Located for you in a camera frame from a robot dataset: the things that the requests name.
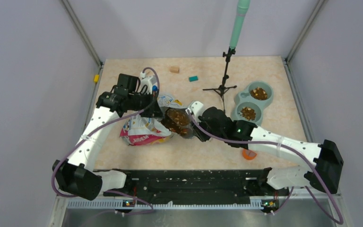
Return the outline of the pink pet food bag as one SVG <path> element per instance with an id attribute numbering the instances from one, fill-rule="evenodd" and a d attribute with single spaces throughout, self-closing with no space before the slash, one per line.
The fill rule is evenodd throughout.
<path id="1" fill-rule="evenodd" d="M 144 146 L 163 143 L 175 135 L 184 139 L 194 137 L 193 127 L 186 108 L 181 101 L 170 94 L 158 98 L 161 118 L 147 118 L 140 115 L 129 118 L 123 125 L 119 137 L 129 146 Z"/>

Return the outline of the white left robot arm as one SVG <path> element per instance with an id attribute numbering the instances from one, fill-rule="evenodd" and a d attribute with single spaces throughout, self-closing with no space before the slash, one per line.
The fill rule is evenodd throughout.
<path id="1" fill-rule="evenodd" d="M 163 115 L 157 103 L 159 88 L 157 74 L 144 79 L 120 74 L 117 84 L 98 97 L 93 115 L 78 143 L 52 166 L 51 184 L 59 196 L 92 201 L 109 189 L 115 189 L 120 195 L 131 193 L 133 183 L 124 172 L 111 170 L 97 175 L 94 173 L 95 163 L 116 122 L 138 114 L 145 117 Z M 125 115 L 127 111 L 134 111 L 134 114 Z"/>

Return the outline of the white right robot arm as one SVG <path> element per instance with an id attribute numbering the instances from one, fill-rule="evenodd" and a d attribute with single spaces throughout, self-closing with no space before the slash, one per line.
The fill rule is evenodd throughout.
<path id="1" fill-rule="evenodd" d="M 311 186 L 330 194 L 338 192 L 344 161 L 335 142 L 294 140 L 253 122 L 232 120 L 222 110 L 216 107 L 206 109 L 199 101 L 192 102 L 185 113 L 196 137 L 202 142 L 216 139 L 234 148 L 262 151 L 296 164 L 268 168 L 258 182 L 262 194 L 271 195 L 275 190 L 296 186 Z"/>

